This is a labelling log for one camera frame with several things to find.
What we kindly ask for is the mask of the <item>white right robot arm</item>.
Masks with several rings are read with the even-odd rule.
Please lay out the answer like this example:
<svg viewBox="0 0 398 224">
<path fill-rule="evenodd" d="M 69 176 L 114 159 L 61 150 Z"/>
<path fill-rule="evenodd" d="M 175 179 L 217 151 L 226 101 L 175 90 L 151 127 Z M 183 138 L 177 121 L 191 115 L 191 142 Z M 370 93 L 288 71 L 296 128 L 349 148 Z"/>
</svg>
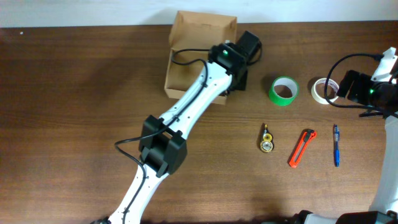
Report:
<svg viewBox="0 0 398 224">
<path fill-rule="evenodd" d="M 302 210 L 291 218 L 291 223 L 397 223 L 397 83 L 394 79 L 397 79 L 397 73 L 375 73 L 369 76 L 350 70 L 340 82 L 338 90 L 338 96 L 369 106 L 365 116 L 381 114 L 385 119 L 384 162 L 379 187 L 369 210 L 345 213 L 338 218 L 322 217 Z"/>
</svg>

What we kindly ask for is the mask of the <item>white masking tape roll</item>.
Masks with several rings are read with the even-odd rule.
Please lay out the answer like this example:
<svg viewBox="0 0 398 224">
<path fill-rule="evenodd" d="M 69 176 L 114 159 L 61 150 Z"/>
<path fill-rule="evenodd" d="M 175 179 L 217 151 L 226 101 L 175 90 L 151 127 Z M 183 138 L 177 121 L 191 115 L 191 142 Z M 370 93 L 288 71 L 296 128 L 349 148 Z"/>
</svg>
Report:
<svg viewBox="0 0 398 224">
<path fill-rule="evenodd" d="M 311 89 L 311 94 L 313 99 L 322 105 L 328 105 L 329 102 L 325 99 L 325 88 L 331 88 L 331 93 L 328 92 L 328 90 L 326 91 L 327 95 L 328 95 L 328 99 L 331 102 L 335 102 L 338 99 L 337 96 L 337 92 L 339 90 L 339 85 L 337 84 L 337 82 L 329 79 L 329 82 L 326 83 L 326 78 L 321 78 L 318 79 L 312 86 Z"/>
</svg>

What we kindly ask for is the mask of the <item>green tape roll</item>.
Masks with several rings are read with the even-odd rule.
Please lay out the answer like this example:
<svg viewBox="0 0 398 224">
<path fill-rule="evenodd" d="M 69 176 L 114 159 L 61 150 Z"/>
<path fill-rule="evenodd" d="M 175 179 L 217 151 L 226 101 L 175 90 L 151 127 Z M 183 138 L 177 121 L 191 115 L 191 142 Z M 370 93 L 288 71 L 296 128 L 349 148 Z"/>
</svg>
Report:
<svg viewBox="0 0 398 224">
<path fill-rule="evenodd" d="M 278 106 L 290 105 L 299 93 L 298 83 L 291 77 L 282 76 L 276 78 L 269 90 L 271 102 Z"/>
</svg>

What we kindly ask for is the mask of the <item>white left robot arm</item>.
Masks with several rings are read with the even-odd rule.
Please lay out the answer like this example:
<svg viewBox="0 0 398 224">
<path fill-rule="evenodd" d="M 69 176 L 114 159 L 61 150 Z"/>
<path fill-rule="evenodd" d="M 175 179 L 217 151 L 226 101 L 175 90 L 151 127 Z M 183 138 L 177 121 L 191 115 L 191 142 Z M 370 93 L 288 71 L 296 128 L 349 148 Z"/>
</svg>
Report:
<svg viewBox="0 0 398 224">
<path fill-rule="evenodd" d="M 245 89 L 248 67 L 262 55 L 262 46 L 228 43 L 205 52 L 200 74 L 181 99 L 159 118 L 149 116 L 139 137 L 115 142 L 115 149 L 137 164 L 137 172 L 118 208 L 99 224 L 141 222 L 159 185 L 184 162 L 195 123 L 220 94 Z"/>
</svg>

